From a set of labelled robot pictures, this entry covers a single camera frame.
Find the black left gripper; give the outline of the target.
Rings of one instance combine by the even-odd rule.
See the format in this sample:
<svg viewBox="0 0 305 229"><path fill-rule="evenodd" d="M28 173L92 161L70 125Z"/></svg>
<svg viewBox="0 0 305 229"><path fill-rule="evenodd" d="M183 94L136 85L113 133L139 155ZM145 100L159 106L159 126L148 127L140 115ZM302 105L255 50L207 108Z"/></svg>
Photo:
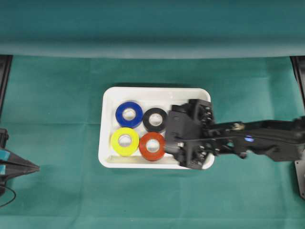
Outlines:
<svg viewBox="0 0 305 229"><path fill-rule="evenodd" d="M14 178L31 173L38 172L40 170L36 164L29 160L26 160L17 154L5 149L6 143L9 139L7 129L0 129L0 162L5 163L0 166L1 178Z"/></svg>

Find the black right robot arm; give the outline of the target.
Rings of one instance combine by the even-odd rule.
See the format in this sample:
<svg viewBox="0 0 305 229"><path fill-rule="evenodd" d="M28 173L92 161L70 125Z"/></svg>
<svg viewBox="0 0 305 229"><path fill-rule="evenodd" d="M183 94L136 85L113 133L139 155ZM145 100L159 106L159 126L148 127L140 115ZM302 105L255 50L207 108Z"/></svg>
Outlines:
<svg viewBox="0 0 305 229"><path fill-rule="evenodd" d="M245 159L248 151L275 162L300 164L305 160L305 118L217 124L210 102L190 99L171 106L164 150L179 166L196 170L203 170L211 156Z"/></svg>

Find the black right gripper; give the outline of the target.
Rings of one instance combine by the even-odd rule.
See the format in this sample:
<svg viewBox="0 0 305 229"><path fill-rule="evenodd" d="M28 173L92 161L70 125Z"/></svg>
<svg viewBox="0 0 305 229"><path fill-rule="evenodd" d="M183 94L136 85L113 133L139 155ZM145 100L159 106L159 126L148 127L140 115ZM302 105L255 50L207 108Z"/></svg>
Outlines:
<svg viewBox="0 0 305 229"><path fill-rule="evenodd" d="M173 104L167 116L164 151L181 167L206 169L212 153L203 139L208 136L205 131L213 124L211 102L190 99L182 105Z"/></svg>

